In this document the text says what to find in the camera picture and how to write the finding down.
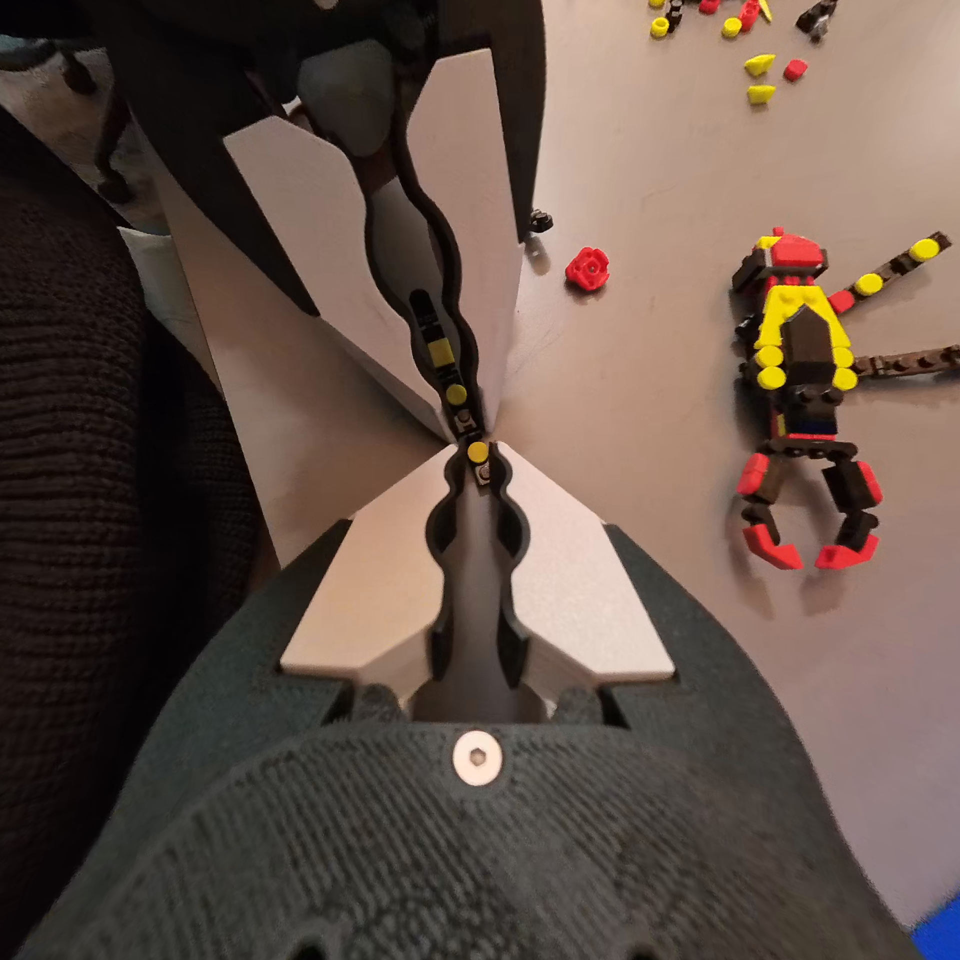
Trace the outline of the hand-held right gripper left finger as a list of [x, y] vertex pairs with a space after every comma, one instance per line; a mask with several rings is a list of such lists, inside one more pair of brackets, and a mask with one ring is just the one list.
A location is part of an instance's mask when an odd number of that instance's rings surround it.
[[444, 513], [462, 482], [448, 445], [354, 514], [281, 655], [285, 674], [425, 685], [450, 659]]

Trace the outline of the red round lego piece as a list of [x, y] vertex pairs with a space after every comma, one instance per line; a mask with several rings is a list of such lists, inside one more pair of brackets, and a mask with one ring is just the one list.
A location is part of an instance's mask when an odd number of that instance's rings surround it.
[[583, 247], [565, 268], [566, 281], [584, 293], [602, 289], [610, 278], [609, 258], [598, 247]]

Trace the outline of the pile of loose lego pieces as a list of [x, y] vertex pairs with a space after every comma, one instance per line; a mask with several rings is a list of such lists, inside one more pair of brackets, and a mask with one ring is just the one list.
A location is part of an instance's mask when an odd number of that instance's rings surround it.
[[[666, 38], [679, 29], [685, 10], [696, 6], [699, 14], [712, 17], [720, 10], [723, 1], [649, 1], [648, 6], [656, 11], [656, 17], [650, 26], [650, 36], [655, 40]], [[736, 15], [726, 18], [721, 27], [721, 36], [733, 40], [749, 33], [759, 20], [772, 22], [773, 14], [768, 1], [739, 2]]]

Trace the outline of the person's black knit clothing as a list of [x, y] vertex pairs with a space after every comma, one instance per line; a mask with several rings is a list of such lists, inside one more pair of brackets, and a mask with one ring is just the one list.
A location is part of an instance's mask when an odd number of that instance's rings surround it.
[[148, 309], [121, 219], [1, 123], [1, 951], [71, 880], [247, 592], [234, 425]]

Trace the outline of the black yellow red lego model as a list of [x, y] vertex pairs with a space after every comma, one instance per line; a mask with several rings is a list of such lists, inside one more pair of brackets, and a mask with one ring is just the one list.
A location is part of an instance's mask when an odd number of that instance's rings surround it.
[[730, 293], [749, 311], [735, 334], [743, 346], [741, 382], [769, 425], [737, 484], [743, 536], [750, 552], [778, 570], [800, 570], [795, 545], [782, 540], [773, 507], [788, 466], [824, 463], [822, 476], [842, 517], [815, 567], [847, 570], [869, 562], [879, 546], [882, 488], [858, 447], [838, 438], [837, 411], [862, 380], [941, 375], [958, 370], [957, 344], [928, 351], [857, 357], [842, 317], [953, 245], [935, 231], [832, 294], [820, 283], [826, 249], [776, 226], [760, 237], [730, 280]]

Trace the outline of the blue plastic bin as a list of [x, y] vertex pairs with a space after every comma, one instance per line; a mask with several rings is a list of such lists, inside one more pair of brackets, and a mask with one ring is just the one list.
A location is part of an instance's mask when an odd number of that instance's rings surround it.
[[910, 934], [924, 959], [959, 959], [959, 894], [921, 921]]

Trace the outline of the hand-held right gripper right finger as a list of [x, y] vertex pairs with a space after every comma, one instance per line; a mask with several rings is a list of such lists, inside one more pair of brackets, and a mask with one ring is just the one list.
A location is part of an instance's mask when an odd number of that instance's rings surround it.
[[675, 673], [603, 520], [507, 443], [490, 449], [509, 559], [496, 648], [509, 687], [596, 690]]

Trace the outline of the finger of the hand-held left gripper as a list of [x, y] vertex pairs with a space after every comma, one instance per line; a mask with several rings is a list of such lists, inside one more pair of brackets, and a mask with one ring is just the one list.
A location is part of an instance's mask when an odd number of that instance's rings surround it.
[[523, 251], [490, 49], [436, 60], [396, 150], [404, 191], [436, 240], [440, 316], [453, 324], [466, 388], [491, 434]]
[[224, 145], [335, 341], [404, 408], [451, 441], [409, 297], [425, 291], [441, 330], [438, 255], [393, 162], [394, 62], [368, 39], [300, 65], [307, 119], [270, 116]]

